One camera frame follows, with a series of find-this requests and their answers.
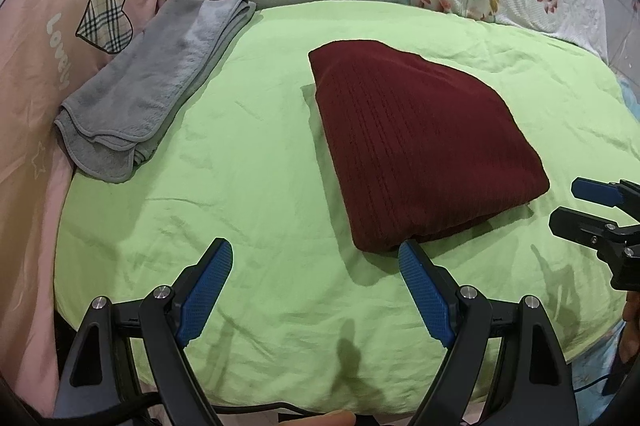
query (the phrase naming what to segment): metal bolt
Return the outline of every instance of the metal bolt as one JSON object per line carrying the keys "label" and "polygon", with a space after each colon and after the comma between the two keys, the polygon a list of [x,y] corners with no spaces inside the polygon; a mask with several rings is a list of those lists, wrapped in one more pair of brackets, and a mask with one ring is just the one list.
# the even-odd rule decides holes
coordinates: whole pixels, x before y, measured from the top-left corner
{"label": "metal bolt", "polygon": [[478,296],[478,290],[475,287],[471,287],[471,285],[464,285],[460,288],[460,294],[462,294],[463,298],[473,300]]}
{"label": "metal bolt", "polygon": [[107,304],[107,298],[104,296],[98,296],[94,301],[91,302],[91,307],[94,309],[101,309]]}
{"label": "metal bolt", "polygon": [[526,298],[524,298],[524,303],[530,309],[537,309],[538,307],[540,307],[540,300],[535,296],[527,296]]}
{"label": "metal bolt", "polygon": [[171,294],[171,287],[168,285],[161,285],[154,289],[154,298],[158,300],[165,299],[169,294]]}

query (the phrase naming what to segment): folded red garment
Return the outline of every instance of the folded red garment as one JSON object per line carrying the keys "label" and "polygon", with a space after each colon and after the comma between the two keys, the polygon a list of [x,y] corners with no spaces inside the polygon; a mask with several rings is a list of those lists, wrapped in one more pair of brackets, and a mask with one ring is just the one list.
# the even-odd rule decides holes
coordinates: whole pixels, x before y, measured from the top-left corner
{"label": "folded red garment", "polygon": [[549,189],[502,98],[477,78],[368,40],[309,53],[355,246],[435,240]]}

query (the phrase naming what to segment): blue textured pad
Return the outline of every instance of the blue textured pad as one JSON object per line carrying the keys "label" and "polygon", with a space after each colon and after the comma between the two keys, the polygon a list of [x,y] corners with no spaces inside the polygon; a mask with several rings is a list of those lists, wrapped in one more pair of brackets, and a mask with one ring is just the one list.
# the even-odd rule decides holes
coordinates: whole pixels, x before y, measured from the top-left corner
{"label": "blue textured pad", "polygon": [[213,310],[213,305],[220,296],[226,278],[231,272],[232,263],[231,244],[225,240],[182,305],[180,327],[175,335],[178,345],[182,348],[202,333],[202,329],[204,329]]}
{"label": "blue textured pad", "polygon": [[588,200],[610,208],[624,202],[624,198],[616,186],[585,179],[576,179],[571,184],[571,193],[577,199]]}
{"label": "blue textured pad", "polygon": [[398,262],[400,273],[430,336],[445,348],[451,348],[456,335],[451,329],[449,307],[407,243],[400,246]]}

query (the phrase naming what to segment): cable knit pattern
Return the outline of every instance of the cable knit pattern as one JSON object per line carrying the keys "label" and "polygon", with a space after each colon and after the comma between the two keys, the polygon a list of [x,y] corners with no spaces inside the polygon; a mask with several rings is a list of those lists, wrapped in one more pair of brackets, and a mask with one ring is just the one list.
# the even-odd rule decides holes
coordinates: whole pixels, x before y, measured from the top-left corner
{"label": "cable knit pattern", "polygon": [[353,243],[435,240],[549,189],[502,98],[477,78],[377,41],[309,53]]}

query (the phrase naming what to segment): human hand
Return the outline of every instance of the human hand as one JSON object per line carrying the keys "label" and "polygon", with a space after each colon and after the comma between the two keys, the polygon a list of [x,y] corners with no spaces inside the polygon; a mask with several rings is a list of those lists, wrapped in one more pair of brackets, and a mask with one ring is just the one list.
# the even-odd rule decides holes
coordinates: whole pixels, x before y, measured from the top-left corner
{"label": "human hand", "polygon": [[346,410],[337,410],[326,415],[281,422],[280,426],[354,426],[355,424],[356,416],[353,413]]}
{"label": "human hand", "polygon": [[619,353],[622,362],[627,362],[640,348],[640,292],[626,293],[622,319],[626,321],[626,326],[620,338]]}

